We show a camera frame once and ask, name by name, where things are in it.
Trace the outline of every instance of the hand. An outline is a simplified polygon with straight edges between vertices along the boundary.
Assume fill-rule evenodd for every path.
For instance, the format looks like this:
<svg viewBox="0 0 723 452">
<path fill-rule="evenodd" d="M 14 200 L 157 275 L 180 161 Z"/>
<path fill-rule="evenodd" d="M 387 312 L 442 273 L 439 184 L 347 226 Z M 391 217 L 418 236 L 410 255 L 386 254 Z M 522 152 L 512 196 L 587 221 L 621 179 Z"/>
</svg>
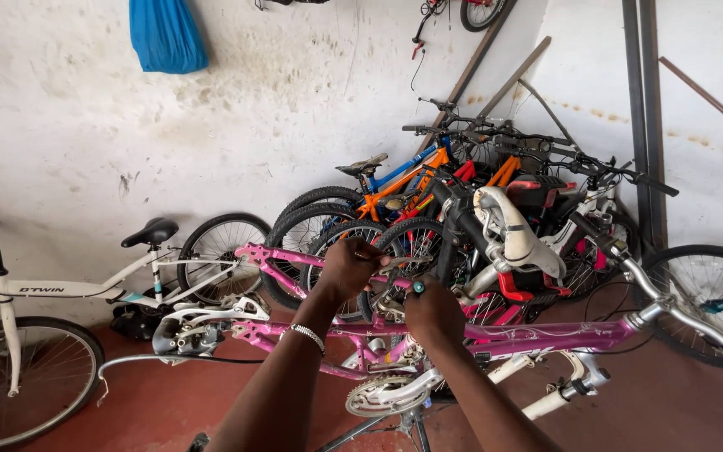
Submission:
<svg viewBox="0 0 723 452">
<path fill-rule="evenodd" d="M 429 357 L 432 351 L 461 346 L 465 316 L 454 294 L 432 276 L 422 275 L 417 281 L 426 289 L 418 294 L 409 288 L 403 303 L 409 333 Z"/>
<path fill-rule="evenodd" d="M 344 303 L 369 290 L 369 278 L 389 262 L 384 251 L 361 237 L 342 239 L 328 248 L 314 290 L 330 290 L 337 303 Z"/>
</svg>

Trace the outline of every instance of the forearm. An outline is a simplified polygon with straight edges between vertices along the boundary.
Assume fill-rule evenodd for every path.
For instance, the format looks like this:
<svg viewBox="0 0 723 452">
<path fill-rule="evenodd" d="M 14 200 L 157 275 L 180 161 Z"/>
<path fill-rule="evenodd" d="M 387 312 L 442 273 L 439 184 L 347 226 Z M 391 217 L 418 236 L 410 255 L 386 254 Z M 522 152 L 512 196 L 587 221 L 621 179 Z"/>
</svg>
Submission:
<svg viewBox="0 0 723 452">
<path fill-rule="evenodd" d="M 328 290 L 315 290 L 292 323 L 325 339 L 333 318 L 325 305 L 332 296 Z M 320 349 L 311 338 L 288 331 L 239 394 L 207 452 L 303 450 L 321 361 Z M 275 434 L 270 434 L 270 426 Z"/>
<path fill-rule="evenodd" d="M 429 358 L 445 377 L 484 450 L 559 450 L 487 378 L 462 344 L 429 352 Z"/>
</svg>

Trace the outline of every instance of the blue plastic bag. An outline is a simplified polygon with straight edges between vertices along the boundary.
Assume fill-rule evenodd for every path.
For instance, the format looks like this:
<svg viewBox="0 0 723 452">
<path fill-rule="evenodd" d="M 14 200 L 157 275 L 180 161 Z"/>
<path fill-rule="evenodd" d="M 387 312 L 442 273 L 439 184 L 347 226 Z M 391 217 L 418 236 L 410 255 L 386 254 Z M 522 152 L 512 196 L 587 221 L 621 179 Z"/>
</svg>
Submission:
<svg viewBox="0 0 723 452">
<path fill-rule="evenodd" d="M 130 0 L 130 41 L 144 72 L 187 74 L 208 66 L 185 0 Z"/>
</svg>

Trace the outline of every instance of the white wall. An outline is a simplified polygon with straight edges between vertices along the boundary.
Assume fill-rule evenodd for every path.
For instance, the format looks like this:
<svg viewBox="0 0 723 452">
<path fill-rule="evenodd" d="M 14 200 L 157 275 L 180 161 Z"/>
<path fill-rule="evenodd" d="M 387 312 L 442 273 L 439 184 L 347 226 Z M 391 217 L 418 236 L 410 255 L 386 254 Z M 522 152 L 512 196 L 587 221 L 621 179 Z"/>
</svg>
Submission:
<svg viewBox="0 0 723 452">
<path fill-rule="evenodd" d="M 212 216 L 271 222 L 310 188 L 353 186 L 336 165 L 382 151 L 402 162 L 421 139 L 400 126 L 436 116 L 409 87 L 421 2 L 267 3 L 262 13 L 252 0 L 195 0 L 211 66 L 186 76 L 141 72 L 125 1 L 0 2 L 0 247 L 10 275 L 102 282 L 143 255 L 119 242 L 154 216 L 181 224 L 170 242 L 179 245 Z M 462 28 L 458 8 L 450 31 L 444 15 L 423 33 L 422 97 L 447 97 L 483 35 Z M 462 113 L 477 113 L 531 51 L 545 9 L 545 0 L 515 6 Z M 110 306 L 30 299 L 17 309 L 92 324 Z"/>
<path fill-rule="evenodd" d="M 723 2 L 657 0 L 658 46 L 723 103 Z M 626 46 L 618 0 L 550 0 L 538 38 L 554 41 L 531 83 L 547 98 L 583 150 L 632 159 Z M 723 244 L 723 116 L 660 66 L 670 246 Z M 516 126 L 558 134 L 536 100 L 520 108 Z M 636 210 L 634 187 L 622 199 Z"/>
</svg>

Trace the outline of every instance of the white mountain bike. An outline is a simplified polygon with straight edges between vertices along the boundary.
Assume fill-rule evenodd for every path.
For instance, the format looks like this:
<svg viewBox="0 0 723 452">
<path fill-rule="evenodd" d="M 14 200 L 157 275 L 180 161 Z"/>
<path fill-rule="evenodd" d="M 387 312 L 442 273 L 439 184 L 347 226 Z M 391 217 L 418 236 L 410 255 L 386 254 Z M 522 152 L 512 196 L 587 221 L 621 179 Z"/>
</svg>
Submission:
<svg viewBox="0 0 723 452">
<path fill-rule="evenodd" d="M 162 254 L 161 243 L 176 232 L 172 220 L 146 223 L 121 243 L 125 248 L 149 245 L 146 256 L 102 284 L 9 279 L 0 250 L 0 447 L 44 434 L 80 410 L 93 396 L 99 384 L 96 372 L 105 360 L 90 331 L 60 318 L 17 317 L 14 297 L 104 298 L 109 303 L 133 303 L 158 318 L 183 309 L 219 318 L 232 311 L 236 293 L 259 286 L 258 268 L 233 255 L 241 244 L 265 240 L 269 228 L 256 217 L 228 214 L 206 222 L 173 259 L 169 255 L 175 249 Z M 118 287 L 147 265 L 154 277 L 154 287 L 147 292 L 151 296 Z M 177 266 L 180 287 L 166 290 L 162 265 Z"/>
</svg>

